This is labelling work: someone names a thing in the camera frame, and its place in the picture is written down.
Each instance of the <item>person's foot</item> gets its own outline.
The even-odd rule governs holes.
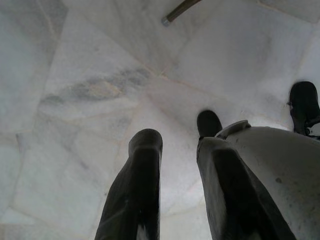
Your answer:
[[[305,136],[320,136],[320,109],[315,85],[309,81],[295,83],[289,97],[294,132]]]
[[[222,130],[218,116],[211,110],[200,112],[196,124],[200,137],[214,137]]]

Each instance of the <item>black boot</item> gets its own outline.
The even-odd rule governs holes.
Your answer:
[[[214,137],[222,130],[218,116],[211,110],[200,112],[196,124],[200,137]]]
[[[317,124],[320,123],[318,93],[315,85],[309,81],[295,83],[290,91],[290,115],[294,132],[318,138]]]

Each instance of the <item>floor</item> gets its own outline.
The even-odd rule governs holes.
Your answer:
[[[162,26],[179,2],[0,1],[0,240],[94,239],[144,128],[164,141],[160,238],[211,239],[197,114],[291,131],[291,85],[320,89],[320,25],[203,0]]]

